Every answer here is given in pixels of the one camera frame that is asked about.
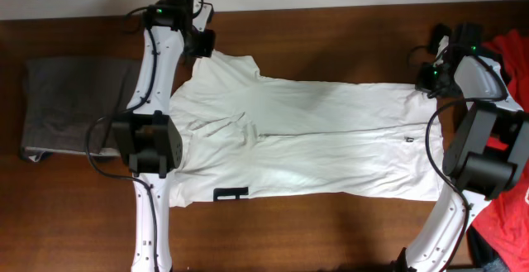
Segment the white t-shirt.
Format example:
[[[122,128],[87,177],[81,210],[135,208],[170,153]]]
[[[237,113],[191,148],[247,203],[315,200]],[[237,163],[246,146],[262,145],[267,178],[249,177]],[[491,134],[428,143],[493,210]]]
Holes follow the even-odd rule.
[[[434,201],[442,182],[427,158],[436,101],[411,84],[273,79],[249,56],[196,61],[172,96],[183,162],[169,203],[210,202],[218,188],[250,198],[350,193]],[[443,156],[439,122],[433,160]]]

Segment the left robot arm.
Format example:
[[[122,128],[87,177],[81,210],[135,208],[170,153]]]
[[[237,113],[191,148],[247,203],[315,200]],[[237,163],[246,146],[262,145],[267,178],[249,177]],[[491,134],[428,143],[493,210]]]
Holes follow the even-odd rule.
[[[134,272],[170,271],[169,186],[183,158],[183,142],[169,116],[179,60],[211,56],[216,34],[207,28],[214,9],[204,0],[159,0],[144,8],[144,54],[126,110],[112,132],[135,188]]]

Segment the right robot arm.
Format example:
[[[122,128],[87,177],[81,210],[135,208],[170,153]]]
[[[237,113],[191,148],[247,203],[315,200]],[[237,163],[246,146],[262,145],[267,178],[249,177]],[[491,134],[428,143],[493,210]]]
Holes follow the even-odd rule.
[[[392,271],[446,271],[472,221],[499,195],[515,187],[528,160],[528,114],[509,93],[503,57],[482,44],[483,27],[436,25],[424,50],[415,87],[429,98],[449,98],[427,123],[425,148],[432,165],[431,129],[452,107],[467,112],[445,151],[441,195],[421,232],[389,266]]]

